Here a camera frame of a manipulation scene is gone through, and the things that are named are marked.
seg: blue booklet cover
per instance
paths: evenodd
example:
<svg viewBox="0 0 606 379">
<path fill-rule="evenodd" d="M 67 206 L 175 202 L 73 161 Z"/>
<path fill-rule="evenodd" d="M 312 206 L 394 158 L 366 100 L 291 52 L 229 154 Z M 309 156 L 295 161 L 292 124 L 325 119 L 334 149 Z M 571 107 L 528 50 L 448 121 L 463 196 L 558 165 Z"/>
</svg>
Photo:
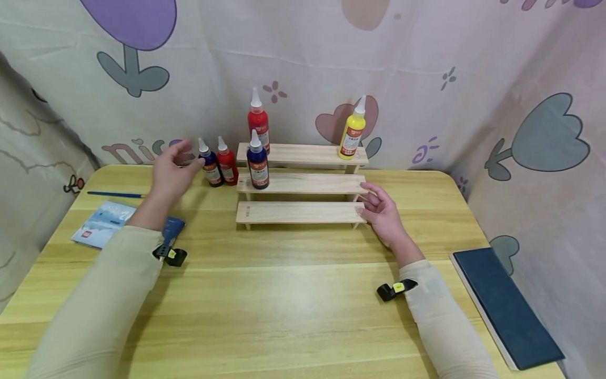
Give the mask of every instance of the blue booklet cover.
<svg viewBox="0 0 606 379">
<path fill-rule="evenodd" d="M 102 249 L 134 212 L 133 207 L 106 201 L 76 231 L 72 236 L 72 241 Z M 183 220 L 169 216 L 164 224 L 164 230 L 162 230 L 164 243 L 172 246 L 184 226 Z"/>
<path fill-rule="evenodd" d="M 457 252 L 451 260 L 511 369 L 564 359 L 493 249 Z"/>
</svg>

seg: beige sleeve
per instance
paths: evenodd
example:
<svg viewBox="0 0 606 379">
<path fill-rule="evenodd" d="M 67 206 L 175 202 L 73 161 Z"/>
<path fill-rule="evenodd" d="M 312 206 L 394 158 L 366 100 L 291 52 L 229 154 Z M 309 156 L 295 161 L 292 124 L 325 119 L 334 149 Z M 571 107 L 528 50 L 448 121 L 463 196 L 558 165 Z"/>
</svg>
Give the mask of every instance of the beige sleeve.
<svg viewBox="0 0 606 379">
<path fill-rule="evenodd" d="M 27 378 L 114 378 L 128 333 L 162 263 L 161 232 L 124 226 L 48 325 Z"/>
<path fill-rule="evenodd" d="M 422 260 L 400 269 L 400 280 L 406 278 L 419 283 L 405 296 L 440 379 L 497 378 L 486 348 L 438 270 Z"/>
</svg>

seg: dark blue notebook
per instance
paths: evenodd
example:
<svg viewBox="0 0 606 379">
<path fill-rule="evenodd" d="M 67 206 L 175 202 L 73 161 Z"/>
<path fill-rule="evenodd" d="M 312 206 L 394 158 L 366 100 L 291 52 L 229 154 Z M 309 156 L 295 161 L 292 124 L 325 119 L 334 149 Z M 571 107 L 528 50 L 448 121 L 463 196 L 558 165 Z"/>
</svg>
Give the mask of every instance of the dark blue notebook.
<svg viewBox="0 0 606 379">
<path fill-rule="evenodd" d="M 511 369 L 564 359 L 493 249 L 457 252 L 451 260 Z"/>
</svg>

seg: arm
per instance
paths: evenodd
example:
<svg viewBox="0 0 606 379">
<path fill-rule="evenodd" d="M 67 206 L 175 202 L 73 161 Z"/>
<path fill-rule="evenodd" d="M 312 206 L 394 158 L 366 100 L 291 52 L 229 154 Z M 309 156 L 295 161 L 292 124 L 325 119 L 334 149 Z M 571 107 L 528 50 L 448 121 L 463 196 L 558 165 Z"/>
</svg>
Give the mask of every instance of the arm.
<svg viewBox="0 0 606 379">
<path fill-rule="evenodd" d="M 425 260 L 408 236 L 394 201 L 380 187 L 362 183 L 373 191 L 364 195 L 361 216 L 370 222 L 379 239 L 390 248 L 400 280 L 419 285 L 406 291 L 410 312 L 419 328 L 427 355 L 441 379 L 497 378 L 490 356 L 471 323 L 453 299 L 442 275 Z"/>
<path fill-rule="evenodd" d="M 105 245 L 95 263 L 61 306 L 42 337 L 27 378 L 114 378 L 135 318 L 153 288 L 162 262 L 168 212 L 201 168 L 175 162 L 189 141 L 171 146 L 157 160 L 149 196 Z"/>
</svg>

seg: white bottle cap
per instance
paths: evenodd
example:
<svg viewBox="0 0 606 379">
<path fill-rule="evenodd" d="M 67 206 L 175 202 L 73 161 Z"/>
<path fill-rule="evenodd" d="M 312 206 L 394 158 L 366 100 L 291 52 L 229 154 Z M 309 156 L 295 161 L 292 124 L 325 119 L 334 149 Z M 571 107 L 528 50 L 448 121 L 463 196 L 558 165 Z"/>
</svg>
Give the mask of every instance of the white bottle cap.
<svg viewBox="0 0 606 379">
<path fill-rule="evenodd" d="M 261 104 L 261 99 L 259 99 L 257 87 L 253 87 L 253 100 L 250 102 L 250 106 L 253 108 L 261 108 L 263 106 L 263 104 Z"/>
<path fill-rule="evenodd" d="M 253 134 L 250 138 L 250 150 L 255 153 L 258 153 L 263 149 L 261 146 L 261 141 L 259 140 L 259 136 L 257 135 L 256 129 L 253 129 Z"/>
<path fill-rule="evenodd" d="M 360 98 L 360 101 L 358 102 L 358 106 L 354 109 L 354 112 L 356 112 L 358 115 L 363 115 L 364 113 L 366 113 L 366 95 L 362 96 Z"/>
<path fill-rule="evenodd" d="M 219 136 L 219 151 L 220 152 L 227 151 L 227 145 L 225 144 L 225 142 L 223 141 L 223 137 L 221 137 L 221 136 Z"/>
<path fill-rule="evenodd" d="M 198 137 L 198 150 L 200 151 L 200 154 L 202 153 L 207 153 L 210 149 L 208 148 L 208 146 L 206 146 L 206 144 L 204 143 L 204 140 L 200 137 Z"/>
</svg>

